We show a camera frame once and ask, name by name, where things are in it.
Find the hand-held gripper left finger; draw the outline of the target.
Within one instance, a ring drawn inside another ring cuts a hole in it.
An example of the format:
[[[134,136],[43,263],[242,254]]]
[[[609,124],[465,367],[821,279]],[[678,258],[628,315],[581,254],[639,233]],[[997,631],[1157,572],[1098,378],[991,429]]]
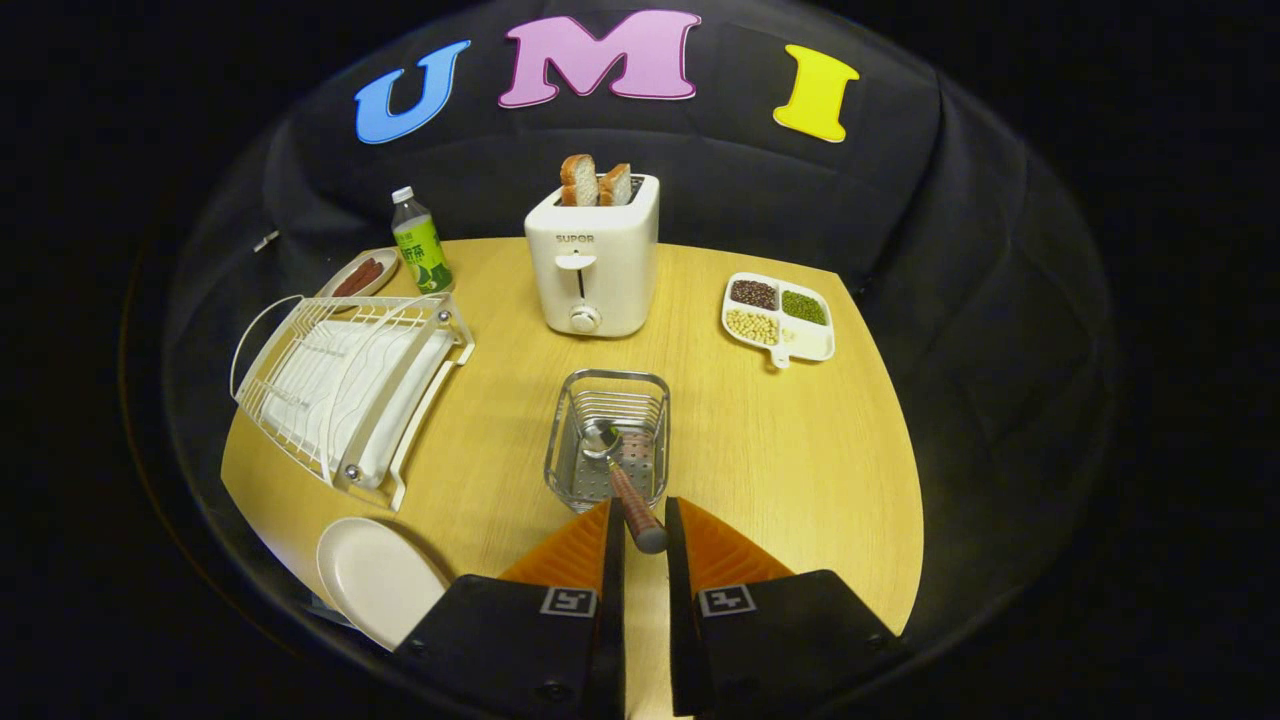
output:
[[[460,577],[396,650],[396,666],[456,712],[622,719],[625,541],[622,509],[607,500],[499,577]]]

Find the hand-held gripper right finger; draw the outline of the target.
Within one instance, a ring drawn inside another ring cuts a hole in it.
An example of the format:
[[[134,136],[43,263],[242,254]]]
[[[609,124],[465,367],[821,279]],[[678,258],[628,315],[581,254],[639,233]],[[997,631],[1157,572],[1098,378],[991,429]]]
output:
[[[835,571],[792,571],[686,498],[667,498],[666,527],[678,716],[805,719],[900,665],[900,639]]]

